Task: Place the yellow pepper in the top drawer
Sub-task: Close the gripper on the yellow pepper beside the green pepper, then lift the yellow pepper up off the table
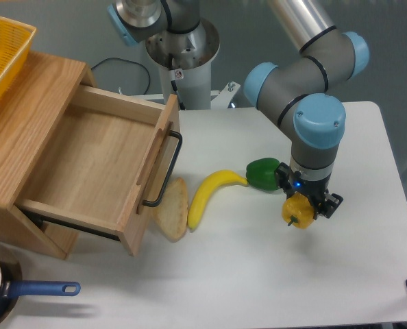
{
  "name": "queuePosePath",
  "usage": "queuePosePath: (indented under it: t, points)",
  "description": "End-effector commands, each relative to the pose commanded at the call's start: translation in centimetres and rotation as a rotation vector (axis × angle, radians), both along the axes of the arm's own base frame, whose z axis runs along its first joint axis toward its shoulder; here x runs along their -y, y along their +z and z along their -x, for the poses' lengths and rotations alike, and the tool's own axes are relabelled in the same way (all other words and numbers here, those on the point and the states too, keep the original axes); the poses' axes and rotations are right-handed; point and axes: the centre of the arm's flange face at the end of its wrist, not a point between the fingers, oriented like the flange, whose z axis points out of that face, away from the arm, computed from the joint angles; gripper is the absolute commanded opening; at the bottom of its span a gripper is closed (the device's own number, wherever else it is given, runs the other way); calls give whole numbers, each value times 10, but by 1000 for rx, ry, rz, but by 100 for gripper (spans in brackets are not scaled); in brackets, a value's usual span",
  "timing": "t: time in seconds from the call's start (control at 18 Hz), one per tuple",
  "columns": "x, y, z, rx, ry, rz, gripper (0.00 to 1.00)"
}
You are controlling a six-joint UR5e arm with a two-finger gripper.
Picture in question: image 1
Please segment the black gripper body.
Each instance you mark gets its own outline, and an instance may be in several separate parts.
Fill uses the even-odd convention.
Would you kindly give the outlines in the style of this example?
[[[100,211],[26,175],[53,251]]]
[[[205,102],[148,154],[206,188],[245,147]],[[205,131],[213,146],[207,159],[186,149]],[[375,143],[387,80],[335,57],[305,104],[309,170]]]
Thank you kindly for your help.
[[[293,172],[290,168],[289,180],[292,185],[292,195],[300,193],[307,197],[310,203],[314,203],[314,198],[321,199],[327,193],[330,175],[320,180],[312,180],[311,178],[304,178],[304,176],[303,173]]]

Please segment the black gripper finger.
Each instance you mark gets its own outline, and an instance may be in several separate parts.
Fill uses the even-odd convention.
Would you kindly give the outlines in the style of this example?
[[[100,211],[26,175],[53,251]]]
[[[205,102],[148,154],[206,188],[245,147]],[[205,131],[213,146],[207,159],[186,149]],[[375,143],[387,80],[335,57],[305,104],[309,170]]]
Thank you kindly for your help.
[[[290,183],[290,167],[281,162],[274,171],[275,182],[283,190],[286,198],[292,197],[292,185]]]
[[[314,198],[314,219],[325,217],[329,219],[343,203],[343,197],[333,193],[325,193],[321,199]]]

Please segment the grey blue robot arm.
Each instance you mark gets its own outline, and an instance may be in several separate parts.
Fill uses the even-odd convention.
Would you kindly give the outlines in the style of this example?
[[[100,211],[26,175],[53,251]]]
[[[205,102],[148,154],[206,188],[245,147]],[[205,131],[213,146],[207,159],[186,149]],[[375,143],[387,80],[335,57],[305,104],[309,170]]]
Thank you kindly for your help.
[[[291,141],[291,160],[273,178],[287,197],[307,198],[315,217],[331,217],[342,197],[328,182],[344,135],[346,113],[328,90],[365,69],[369,48],[354,32],[340,32],[317,1],[270,1],[300,59],[286,68],[264,62],[248,74],[250,104]],[[210,79],[201,72],[219,50],[216,29],[198,1],[115,1],[108,15],[126,45],[143,42],[161,68],[165,97],[183,110],[210,105]]]

